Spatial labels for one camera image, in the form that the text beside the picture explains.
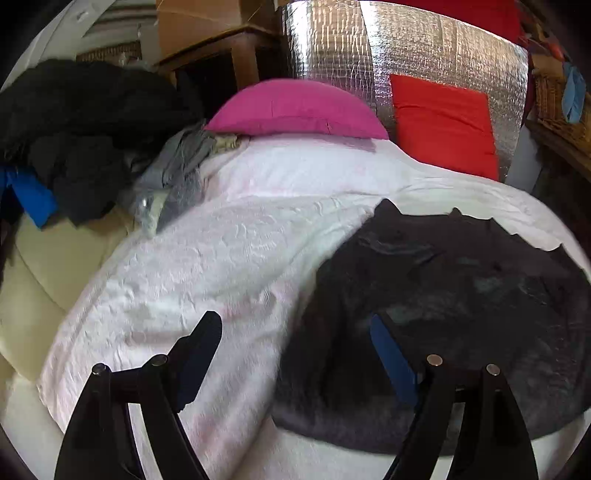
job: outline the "red fabric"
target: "red fabric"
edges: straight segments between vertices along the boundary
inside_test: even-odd
[[[415,160],[499,179],[488,97],[465,88],[390,75],[398,146]]]
[[[521,24],[515,0],[383,0],[429,10],[492,32],[513,43],[519,41]]]

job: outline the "pillow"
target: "pillow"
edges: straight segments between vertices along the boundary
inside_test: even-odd
[[[415,160],[499,179],[488,97],[465,88],[390,75],[398,146]]]
[[[319,133],[388,139],[378,118],[356,96],[312,80],[275,79],[230,98],[206,126],[219,133]]]

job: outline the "blue cloth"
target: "blue cloth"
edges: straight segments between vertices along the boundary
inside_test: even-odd
[[[566,86],[562,96],[562,113],[570,124],[578,124],[583,115],[587,85],[579,69],[569,62],[563,64]]]
[[[29,171],[0,167],[0,194],[7,187],[12,187],[22,208],[37,228],[45,225],[49,217],[57,211],[57,202],[52,192]]]
[[[372,317],[369,335],[396,396],[411,407],[416,406],[418,403],[417,375],[404,358],[379,315]]]

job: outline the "black clothing pile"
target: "black clothing pile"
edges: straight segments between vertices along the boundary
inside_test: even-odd
[[[196,121],[155,73],[48,60],[0,94],[1,162],[32,167],[78,225],[104,215],[166,140]]]
[[[385,310],[423,352],[499,365],[530,436],[554,432],[591,405],[590,293],[562,246],[545,252],[494,220],[407,216],[384,200],[319,268],[281,358],[272,417],[308,437],[397,453],[414,411],[369,335]],[[444,454],[460,424],[455,411]]]

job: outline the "silver insulation foil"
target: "silver insulation foil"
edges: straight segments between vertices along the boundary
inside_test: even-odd
[[[527,52],[453,18],[374,1],[307,0],[283,9],[291,74],[364,100],[395,138],[392,73],[488,95],[504,180],[527,92]]]

